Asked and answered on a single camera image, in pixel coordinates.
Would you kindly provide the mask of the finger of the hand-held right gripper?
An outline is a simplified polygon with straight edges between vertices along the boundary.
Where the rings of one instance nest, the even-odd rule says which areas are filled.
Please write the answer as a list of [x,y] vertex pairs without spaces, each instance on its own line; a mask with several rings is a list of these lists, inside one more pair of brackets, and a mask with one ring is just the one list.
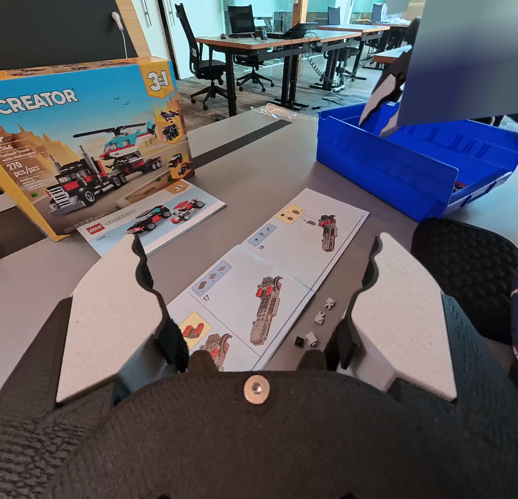
[[380,108],[380,137],[388,138],[399,129],[397,124],[400,103],[385,102]]
[[362,111],[359,126],[365,124],[372,114],[380,109],[383,103],[398,101],[403,92],[402,86],[407,78],[411,56],[412,51],[404,52],[384,69]]

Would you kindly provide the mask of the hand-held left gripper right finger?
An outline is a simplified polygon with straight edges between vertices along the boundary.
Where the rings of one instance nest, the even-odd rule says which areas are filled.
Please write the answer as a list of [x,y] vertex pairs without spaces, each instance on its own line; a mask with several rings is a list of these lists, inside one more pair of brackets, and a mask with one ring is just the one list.
[[362,287],[325,348],[328,370],[388,392],[405,381],[457,398],[443,293],[428,270],[388,233],[376,236]]

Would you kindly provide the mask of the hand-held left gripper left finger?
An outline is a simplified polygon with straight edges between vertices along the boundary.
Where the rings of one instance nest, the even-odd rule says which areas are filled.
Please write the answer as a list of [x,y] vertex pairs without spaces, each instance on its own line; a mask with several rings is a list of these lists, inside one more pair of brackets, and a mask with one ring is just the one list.
[[126,235],[72,293],[56,401],[110,381],[130,394],[188,364],[186,341],[153,289],[140,239]]

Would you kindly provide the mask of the blue plastic bin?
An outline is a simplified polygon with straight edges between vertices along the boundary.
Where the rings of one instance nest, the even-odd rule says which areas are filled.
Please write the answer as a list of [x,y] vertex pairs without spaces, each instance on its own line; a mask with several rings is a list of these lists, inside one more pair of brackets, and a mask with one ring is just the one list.
[[[400,128],[380,137],[365,103],[319,112],[316,159],[417,222],[443,217],[502,185],[517,168],[517,133],[472,120]],[[453,192],[455,181],[467,188]]]

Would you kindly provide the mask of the wooden-top office desk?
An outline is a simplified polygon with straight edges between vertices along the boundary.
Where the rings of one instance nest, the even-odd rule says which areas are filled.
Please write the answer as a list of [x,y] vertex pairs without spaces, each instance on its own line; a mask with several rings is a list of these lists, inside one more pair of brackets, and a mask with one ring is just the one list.
[[359,36],[344,39],[343,47],[338,47],[338,42],[332,41],[331,46],[323,52],[326,58],[324,75],[321,75],[322,89],[339,92],[346,81],[365,80],[358,75],[359,64],[366,45],[381,41],[385,32],[390,30],[388,25],[324,25],[319,30],[340,33],[357,33]]
[[282,107],[299,111],[308,106],[296,102],[297,70],[299,64],[298,56],[309,51],[310,44],[321,42],[316,33],[309,33],[308,36],[296,39],[272,39],[262,40],[253,37],[241,38],[221,38],[220,36],[196,37],[196,42],[209,46],[215,52],[225,54],[226,67],[226,87],[228,95],[229,116],[235,116],[236,107],[236,82],[234,76],[233,56],[247,55],[257,57],[258,61],[268,60],[269,58],[285,58],[282,94],[276,101]]

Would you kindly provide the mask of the grey desk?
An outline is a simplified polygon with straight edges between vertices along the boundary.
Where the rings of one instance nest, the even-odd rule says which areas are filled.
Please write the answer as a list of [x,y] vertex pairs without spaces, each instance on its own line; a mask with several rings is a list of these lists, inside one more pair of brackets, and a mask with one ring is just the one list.
[[[389,233],[410,249],[417,223],[316,162],[318,123],[280,120],[253,111],[189,133],[203,161],[191,182],[227,207],[149,257],[154,287],[166,304],[236,244],[309,188],[370,214],[266,366],[294,370],[302,349],[295,336],[314,331],[325,345],[364,275],[376,234]],[[1,205],[1,385],[61,299],[99,256],[81,237],[53,242],[22,213]],[[325,309],[327,298],[336,301]],[[318,311],[323,325],[314,322]]]

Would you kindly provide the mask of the black dimpled wrist pad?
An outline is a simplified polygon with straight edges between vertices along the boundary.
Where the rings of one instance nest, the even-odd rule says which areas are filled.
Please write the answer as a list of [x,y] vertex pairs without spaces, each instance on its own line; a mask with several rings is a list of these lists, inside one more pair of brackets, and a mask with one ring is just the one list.
[[414,256],[453,297],[485,338],[512,344],[511,291],[517,247],[501,235],[447,218],[425,219],[411,243]]

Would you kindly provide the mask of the clear plastic bag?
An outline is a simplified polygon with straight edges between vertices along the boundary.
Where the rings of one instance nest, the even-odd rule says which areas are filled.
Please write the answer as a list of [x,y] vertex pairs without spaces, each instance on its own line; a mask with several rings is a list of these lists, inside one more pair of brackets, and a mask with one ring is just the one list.
[[251,111],[285,121],[310,121],[318,123],[318,116],[306,115],[304,113],[295,112],[285,107],[273,103],[267,103],[260,107],[251,107]]

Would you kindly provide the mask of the open instruction booklet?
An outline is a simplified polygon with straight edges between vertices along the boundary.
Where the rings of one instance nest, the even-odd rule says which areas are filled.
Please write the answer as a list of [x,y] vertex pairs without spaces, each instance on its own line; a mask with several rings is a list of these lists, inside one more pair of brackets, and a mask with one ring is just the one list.
[[304,189],[167,306],[189,355],[263,370],[368,215]]

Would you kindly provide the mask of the closed instruction booklet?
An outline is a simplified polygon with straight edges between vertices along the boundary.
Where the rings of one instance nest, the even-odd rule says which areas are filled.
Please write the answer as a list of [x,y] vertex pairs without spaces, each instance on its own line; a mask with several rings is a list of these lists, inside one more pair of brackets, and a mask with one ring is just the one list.
[[151,255],[211,217],[226,204],[197,186],[178,180],[136,203],[78,228],[102,257],[126,237],[139,237]]

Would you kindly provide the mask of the black office chair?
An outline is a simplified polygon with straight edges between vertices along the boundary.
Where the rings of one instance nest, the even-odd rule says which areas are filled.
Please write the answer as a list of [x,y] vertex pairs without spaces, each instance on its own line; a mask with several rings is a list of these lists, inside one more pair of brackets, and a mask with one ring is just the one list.
[[191,74],[199,80],[210,81],[210,86],[191,94],[191,103],[196,103],[196,96],[205,94],[203,100],[203,109],[207,110],[207,100],[215,98],[217,95],[228,99],[226,89],[222,89],[223,75],[226,73],[226,65],[224,62],[213,59],[213,51],[209,48],[209,59],[203,60],[203,44],[198,43],[187,19],[185,8],[182,3],[175,4],[176,15],[184,29],[187,42],[189,44],[189,69]]
[[[256,27],[255,20],[253,17],[252,5],[248,6],[231,6],[227,7],[231,34],[230,38],[260,38],[261,40],[267,39],[267,31],[264,27]],[[261,66],[264,65],[264,61],[259,61],[257,56],[253,56],[252,53],[246,53],[244,55],[234,55],[233,62],[236,65],[251,68],[252,71],[248,75],[236,78],[236,85],[239,90],[243,90],[243,85],[252,81],[254,84],[259,84],[262,88],[262,92],[265,92],[265,87],[262,80],[270,83],[271,87],[275,84],[268,77],[262,76],[258,73]]]

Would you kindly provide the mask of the toy set cardboard box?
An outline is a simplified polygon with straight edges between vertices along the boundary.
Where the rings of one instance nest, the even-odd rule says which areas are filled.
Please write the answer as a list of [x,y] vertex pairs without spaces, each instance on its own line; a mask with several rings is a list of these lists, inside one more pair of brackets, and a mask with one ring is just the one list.
[[194,174],[170,60],[1,70],[1,190],[53,241]]

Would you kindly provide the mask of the black wall panel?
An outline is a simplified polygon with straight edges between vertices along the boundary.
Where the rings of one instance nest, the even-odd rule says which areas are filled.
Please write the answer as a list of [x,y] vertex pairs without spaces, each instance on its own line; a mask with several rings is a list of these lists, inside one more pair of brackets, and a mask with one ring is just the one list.
[[1,0],[1,70],[137,57],[115,0]]

